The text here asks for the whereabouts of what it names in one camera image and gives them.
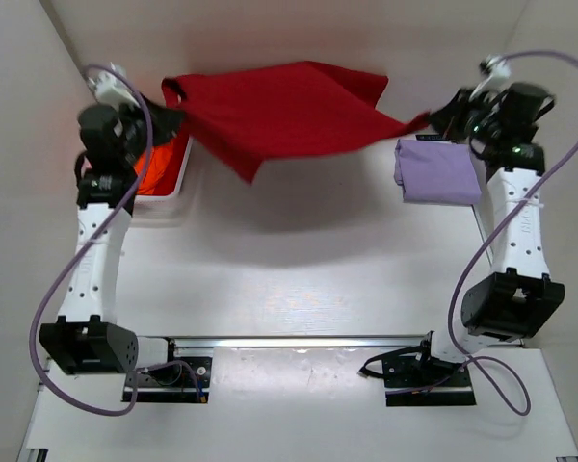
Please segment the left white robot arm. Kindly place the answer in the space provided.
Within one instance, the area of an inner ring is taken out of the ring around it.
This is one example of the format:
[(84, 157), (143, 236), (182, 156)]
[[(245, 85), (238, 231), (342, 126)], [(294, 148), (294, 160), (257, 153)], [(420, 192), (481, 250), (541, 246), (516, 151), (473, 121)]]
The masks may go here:
[(118, 326), (115, 293), (120, 253), (135, 204), (136, 163), (171, 141), (182, 112), (151, 101), (143, 107), (93, 104), (78, 116), (83, 152), (75, 163), (81, 258), (58, 317), (39, 329), (39, 342), (67, 375), (129, 373), (139, 356), (137, 335)]

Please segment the dark red t shirt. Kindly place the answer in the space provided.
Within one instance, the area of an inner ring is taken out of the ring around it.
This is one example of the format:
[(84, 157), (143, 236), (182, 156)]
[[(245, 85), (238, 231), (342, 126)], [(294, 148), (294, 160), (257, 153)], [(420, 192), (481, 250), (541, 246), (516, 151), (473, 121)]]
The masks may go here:
[(384, 75), (311, 61), (216, 75), (167, 77), (168, 107), (183, 128), (244, 181), (268, 161), (359, 150), (428, 125), (425, 113), (400, 121), (380, 112)]

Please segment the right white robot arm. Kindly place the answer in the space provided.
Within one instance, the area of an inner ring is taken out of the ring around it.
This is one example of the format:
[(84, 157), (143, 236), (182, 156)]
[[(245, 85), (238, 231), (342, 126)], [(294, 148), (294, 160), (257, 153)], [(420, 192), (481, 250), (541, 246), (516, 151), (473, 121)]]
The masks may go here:
[(360, 375), (411, 392), (442, 384), (484, 348), (534, 337), (563, 303), (565, 287), (552, 279), (542, 247), (539, 185), (546, 167), (533, 142), (539, 119), (554, 106), (548, 90), (520, 82), (475, 99), (462, 89), (434, 114), (439, 134), (483, 146), (471, 152), (486, 166), (494, 219), (486, 238), (490, 273), (466, 293), (454, 292), (445, 330), (368, 359)]

